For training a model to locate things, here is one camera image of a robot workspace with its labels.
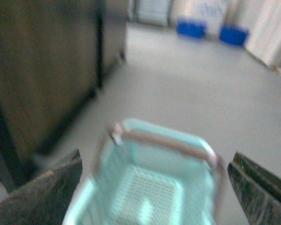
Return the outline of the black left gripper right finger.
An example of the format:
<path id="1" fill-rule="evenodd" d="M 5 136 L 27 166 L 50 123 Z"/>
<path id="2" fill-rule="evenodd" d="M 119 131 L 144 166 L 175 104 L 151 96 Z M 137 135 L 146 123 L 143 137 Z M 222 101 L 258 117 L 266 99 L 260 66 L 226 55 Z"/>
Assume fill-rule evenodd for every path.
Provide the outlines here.
<path id="1" fill-rule="evenodd" d="M 240 152 L 227 171 L 248 223 L 281 225 L 281 178 Z"/>

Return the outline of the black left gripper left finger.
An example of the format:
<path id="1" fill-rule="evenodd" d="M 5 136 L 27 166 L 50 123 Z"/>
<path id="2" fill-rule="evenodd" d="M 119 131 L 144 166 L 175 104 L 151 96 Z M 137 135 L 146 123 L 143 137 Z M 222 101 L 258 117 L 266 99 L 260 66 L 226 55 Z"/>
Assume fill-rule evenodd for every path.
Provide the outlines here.
<path id="1" fill-rule="evenodd" d="M 62 224 L 81 174 L 80 152 L 74 150 L 0 201 L 0 225 Z"/>

